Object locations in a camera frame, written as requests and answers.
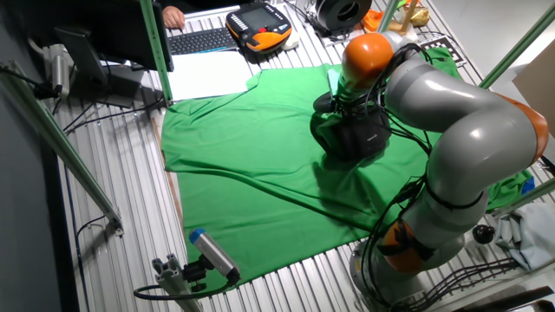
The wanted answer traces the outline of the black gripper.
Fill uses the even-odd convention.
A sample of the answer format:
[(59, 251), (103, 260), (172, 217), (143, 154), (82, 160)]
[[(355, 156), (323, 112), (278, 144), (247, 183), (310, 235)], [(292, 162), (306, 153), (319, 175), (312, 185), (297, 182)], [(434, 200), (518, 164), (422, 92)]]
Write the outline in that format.
[(313, 102), (313, 108), (321, 114), (344, 114), (346, 108), (344, 102), (332, 93), (324, 93)]

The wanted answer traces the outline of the person right hand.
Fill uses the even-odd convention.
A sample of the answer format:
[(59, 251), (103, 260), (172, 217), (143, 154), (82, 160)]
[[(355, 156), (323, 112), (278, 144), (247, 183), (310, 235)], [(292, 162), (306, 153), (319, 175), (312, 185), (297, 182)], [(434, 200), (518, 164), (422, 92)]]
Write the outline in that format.
[(185, 27), (185, 17), (181, 10), (174, 6), (166, 6), (162, 10), (164, 24), (168, 29), (183, 29)]

